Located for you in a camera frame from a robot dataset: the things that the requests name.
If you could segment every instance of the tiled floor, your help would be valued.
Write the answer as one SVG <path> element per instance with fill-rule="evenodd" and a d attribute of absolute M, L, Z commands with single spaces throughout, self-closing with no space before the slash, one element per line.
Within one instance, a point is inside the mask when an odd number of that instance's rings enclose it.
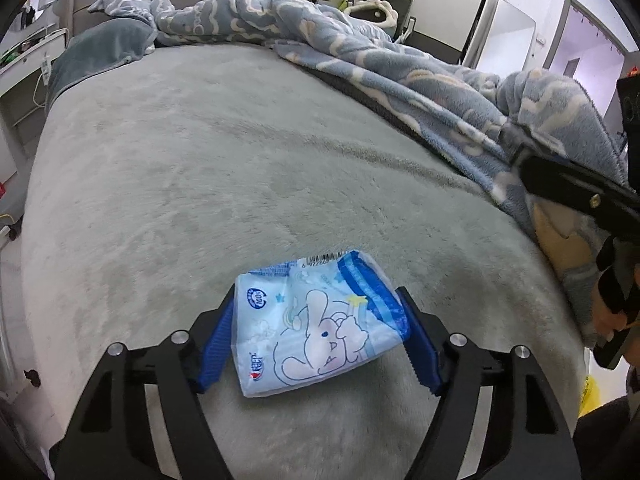
<path fill-rule="evenodd" d="M 2 317 L 8 347 L 18 377 L 20 394 L 12 402 L 15 416 L 31 434 L 37 446 L 49 449 L 63 436 L 63 428 L 53 415 L 44 391 L 22 379 L 23 370 L 38 369 L 33 355 L 33 343 L 27 328 L 22 302 L 20 272 L 21 238 L 13 242 L 0 240 L 0 293 Z"/>

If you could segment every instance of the doorway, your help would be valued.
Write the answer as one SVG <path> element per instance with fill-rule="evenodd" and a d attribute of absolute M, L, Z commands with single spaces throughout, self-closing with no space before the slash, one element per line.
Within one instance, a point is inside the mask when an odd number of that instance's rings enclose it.
<path fill-rule="evenodd" d="M 628 54 L 622 44 L 576 0 L 565 0 L 544 67 L 575 79 L 603 116 Z"/>

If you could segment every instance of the blue gripper pad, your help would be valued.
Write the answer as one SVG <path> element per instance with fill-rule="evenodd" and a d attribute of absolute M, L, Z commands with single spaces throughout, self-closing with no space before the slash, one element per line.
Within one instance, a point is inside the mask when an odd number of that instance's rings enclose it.
<path fill-rule="evenodd" d="M 442 394 L 444 382 L 438 371 L 438 352 L 418 321 L 414 310 L 406 303 L 402 294 L 399 296 L 409 321 L 411 334 L 403 343 L 404 350 L 414 367 L 418 382 L 430 389 L 433 395 L 439 396 Z"/>
<path fill-rule="evenodd" d="M 200 364 L 200 374 L 198 375 L 198 385 L 202 392 L 205 392 L 213 383 L 217 383 L 225 367 L 226 360 L 231 354 L 231 322 L 234 316 L 234 300 L 220 306 L 225 311 L 220 316 L 220 320 L 211 333 L 206 345 L 202 350 L 202 362 Z"/>

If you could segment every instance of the yellow star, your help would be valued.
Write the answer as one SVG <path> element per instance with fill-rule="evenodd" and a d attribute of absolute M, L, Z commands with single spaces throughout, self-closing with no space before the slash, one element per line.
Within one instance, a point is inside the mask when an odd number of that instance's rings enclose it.
<path fill-rule="evenodd" d="M 347 296 L 347 302 L 353 307 L 358 308 L 363 303 L 369 303 L 369 298 L 366 296 L 357 296 L 356 294 L 351 294 Z"/>

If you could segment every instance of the metal screw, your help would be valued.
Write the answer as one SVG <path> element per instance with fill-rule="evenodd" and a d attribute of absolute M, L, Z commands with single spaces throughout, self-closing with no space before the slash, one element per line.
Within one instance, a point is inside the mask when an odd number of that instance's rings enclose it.
<path fill-rule="evenodd" d="M 526 359 L 531 355 L 531 350 L 529 350 L 526 346 L 523 346 L 523 345 L 516 346 L 515 352 L 520 359 Z"/>
<path fill-rule="evenodd" d="M 171 342 L 177 345 L 186 343 L 189 340 L 189 332 L 186 330 L 176 330 L 171 334 Z"/>
<path fill-rule="evenodd" d="M 591 209 L 596 209 L 598 206 L 600 206 L 601 203 L 602 199 L 597 193 L 589 199 L 589 205 L 591 206 Z"/>
<path fill-rule="evenodd" d="M 122 343 L 111 343 L 107 348 L 107 354 L 116 357 L 124 352 L 124 345 Z"/>
<path fill-rule="evenodd" d="M 463 334 L 451 334 L 451 336 L 449 336 L 449 342 L 453 345 L 453 346 L 464 346 L 466 345 L 467 339 L 466 336 Z"/>

